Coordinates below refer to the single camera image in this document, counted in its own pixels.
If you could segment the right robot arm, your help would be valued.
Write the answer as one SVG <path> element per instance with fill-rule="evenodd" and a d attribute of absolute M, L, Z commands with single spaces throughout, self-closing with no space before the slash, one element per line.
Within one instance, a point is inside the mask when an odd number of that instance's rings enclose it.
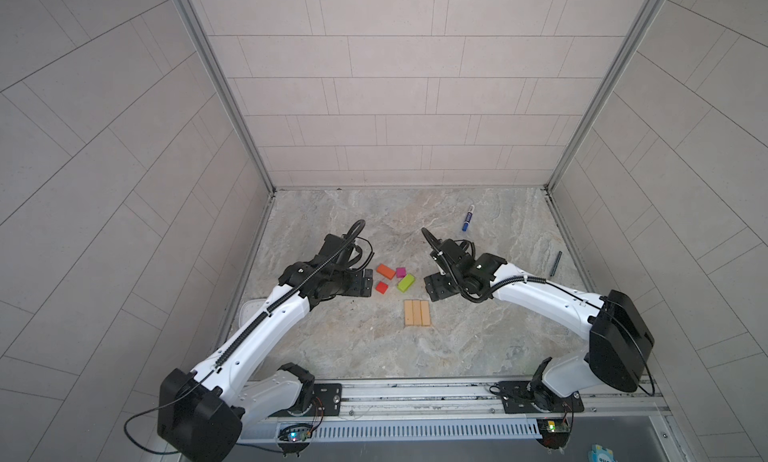
<path fill-rule="evenodd" d="M 431 301 L 453 296 L 481 304 L 507 302 L 541 315 L 584 340 L 583 348 L 544 359 L 525 389 L 503 391 L 540 412 L 569 411 L 571 398 L 587 388 L 606 385 L 623 393 L 641 388 L 650 374 L 648 360 L 654 338 L 626 294 L 606 295 L 568 288 L 532 275 L 504 258 L 475 253 L 468 240 L 438 239 L 428 229 L 422 234 L 439 270 L 425 278 Z"/>

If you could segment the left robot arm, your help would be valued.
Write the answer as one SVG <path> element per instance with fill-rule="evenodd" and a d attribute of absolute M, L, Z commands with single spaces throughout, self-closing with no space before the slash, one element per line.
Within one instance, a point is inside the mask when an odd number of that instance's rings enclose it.
<path fill-rule="evenodd" d="M 315 378 L 301 366 L 286 363 L 259 382 L 250 377 L 318 304 L 370 296 L 372 256 L 356 244 L 363 227 L 357 221 L 341 236 L 327 235 L 312 260 L 284 270 L 262 305 L 221 347 L 192 370 L 166 376 L 159 391 L 159 437 L 190 461 L 222 461 L 252 423 L 281 411 L 320 413 L 313 405 Z"/>

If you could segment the natural wood block 31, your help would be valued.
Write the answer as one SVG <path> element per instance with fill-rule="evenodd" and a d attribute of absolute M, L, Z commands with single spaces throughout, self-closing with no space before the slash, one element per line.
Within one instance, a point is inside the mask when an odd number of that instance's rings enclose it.
<path fill-rule="evenodd" d="M 413 301 L 412 300 L 406 300 L 404 302 L 404 323 L 405 323 L 406 326 L 413 326 L 414 325 Z"/>

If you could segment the natural wood block 29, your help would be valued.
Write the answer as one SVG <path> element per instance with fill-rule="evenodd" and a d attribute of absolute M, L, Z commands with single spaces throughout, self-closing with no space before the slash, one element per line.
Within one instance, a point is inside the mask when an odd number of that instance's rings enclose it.
<path fill-rule="evenodd" d="M 418 300 L 413 300 L 411 304 L 412 304 L 413 325 L 421 326 L 422 325 L 421 303 Z"/>

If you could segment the lime green rectangular block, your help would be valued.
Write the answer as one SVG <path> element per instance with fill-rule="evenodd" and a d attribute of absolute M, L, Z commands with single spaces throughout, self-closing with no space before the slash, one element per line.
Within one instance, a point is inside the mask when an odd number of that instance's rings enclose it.
<path fill-rule="evenodd" d="M 404 278 L 397 284 L 397 288 L 400 292 L 406 293 L 409 288 L 415 283 L 416 278 L 412 274 L 406 274 Z"/>

